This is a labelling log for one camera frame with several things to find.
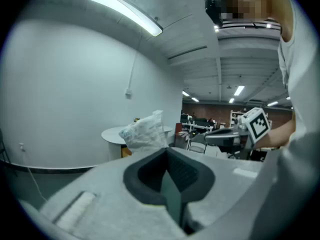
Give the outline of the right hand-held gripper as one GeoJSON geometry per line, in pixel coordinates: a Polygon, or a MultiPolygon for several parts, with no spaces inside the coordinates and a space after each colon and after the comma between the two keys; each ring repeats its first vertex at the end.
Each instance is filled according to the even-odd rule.
{"type": "Polygon", "coordinates": [[[270,130],[268,118],[262,108],[254,107],[238,116],[233,128],[222,128],[209,132],[204,140],[208,145],[219,147],[241,146],[252,150],[270,130]]]}

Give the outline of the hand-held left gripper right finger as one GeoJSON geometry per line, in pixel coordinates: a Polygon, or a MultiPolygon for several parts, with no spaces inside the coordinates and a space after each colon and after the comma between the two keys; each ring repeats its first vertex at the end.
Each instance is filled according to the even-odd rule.
{"type": "Polygon", "coordinates": [[[262,162],[222,159],[181,148],[167,148],[168,163],[187,186],[181,220],[197,235],[250,235],[263,196],[253,196],[262,162]]]}

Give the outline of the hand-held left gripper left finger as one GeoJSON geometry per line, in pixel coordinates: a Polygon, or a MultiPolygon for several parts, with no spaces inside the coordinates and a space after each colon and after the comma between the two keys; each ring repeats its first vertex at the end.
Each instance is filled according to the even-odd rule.
{"type": "Polygon", "coordinates": [[[109,161],[59,190],[40,209],[53,225],[79,240],[178,240],[185,232],[161,195],[170,172],[186,185],[187,158],[162,148],[109,161]]]}

